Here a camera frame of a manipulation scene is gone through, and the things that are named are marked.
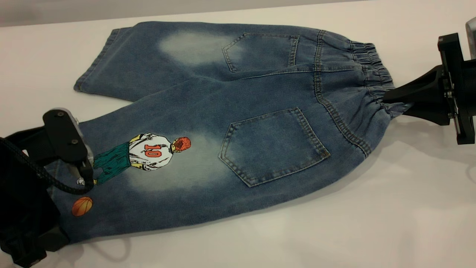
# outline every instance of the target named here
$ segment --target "white table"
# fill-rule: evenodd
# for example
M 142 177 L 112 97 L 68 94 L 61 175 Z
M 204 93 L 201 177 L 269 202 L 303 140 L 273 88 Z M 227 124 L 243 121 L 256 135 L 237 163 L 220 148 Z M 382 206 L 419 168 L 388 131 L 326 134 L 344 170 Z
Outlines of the white table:
M 0 136 L 42 125 L 53 107 L 80 121 L 128 104 L 73 91 L 113 28 L 141 21 L 288 24 L 373 42 L 396 86 L 441 64 L 474 0 L 374 0 L 0 28 Z M 196 227 L 99 239 L 35 268 L 476 267 L 476 147 L 452 126 L 401 116 L 353 173 L 310 196 Z M 0 254 L 0 268 L 11 259 Z

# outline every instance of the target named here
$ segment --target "cartoon figure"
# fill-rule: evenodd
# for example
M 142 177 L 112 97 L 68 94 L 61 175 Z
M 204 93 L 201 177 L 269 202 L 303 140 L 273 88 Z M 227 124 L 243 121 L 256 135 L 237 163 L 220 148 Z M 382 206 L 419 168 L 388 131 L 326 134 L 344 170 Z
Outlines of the cartoon figure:
M 152 133 L 140 134 L 130 141 L 118 145 L 94 158 L 94 168 L 102 168 L 102 173 L 94 180 L 101 185 L 120 174 L 130 166 L 152 171 L 167 165 L 174 153 L 190 148 L 190 139 L 181 137 L 170 143 L 166 137 Z M 79 178 L 77 184 L 85 185 Z

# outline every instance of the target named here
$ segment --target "denim pocket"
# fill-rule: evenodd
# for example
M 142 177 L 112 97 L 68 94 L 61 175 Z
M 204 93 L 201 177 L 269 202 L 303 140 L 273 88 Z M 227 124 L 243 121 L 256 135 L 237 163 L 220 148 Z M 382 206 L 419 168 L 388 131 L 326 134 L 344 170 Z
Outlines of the denim pocket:
M 299 35 L 245 32 L 223 47 L 232 72 L 287 68 L 295 64 Z
M 297 107 L 230 124 L 219 155 L 249 187 L 301 171 L 329 156 Z

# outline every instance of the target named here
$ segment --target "jeans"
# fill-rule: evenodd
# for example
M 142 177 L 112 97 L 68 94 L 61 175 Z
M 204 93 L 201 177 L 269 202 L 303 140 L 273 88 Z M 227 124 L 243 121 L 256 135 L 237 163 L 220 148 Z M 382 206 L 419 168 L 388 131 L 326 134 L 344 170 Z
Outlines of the jeans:
M 144 22 L 113 30 L 76 91 L 133 103 L 80 123 L 85 196 L 52 189 L 72 243 L 280 204 L 355 169 L 390 120 L 373 44 L 293 26 Z M 68 167 L 48 167 L 68 185 Z

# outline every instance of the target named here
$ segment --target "basketball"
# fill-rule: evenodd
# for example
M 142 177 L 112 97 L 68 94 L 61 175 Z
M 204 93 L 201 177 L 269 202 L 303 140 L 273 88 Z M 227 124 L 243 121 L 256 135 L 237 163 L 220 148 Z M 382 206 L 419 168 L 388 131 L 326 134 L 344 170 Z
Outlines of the basketball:
M 80 199 L 76 200 L 73 204 L 72 214 L 76 217 L 83 216 L 86 214 L 92 207 L 92 199 L 87 196 L 83 196 Z

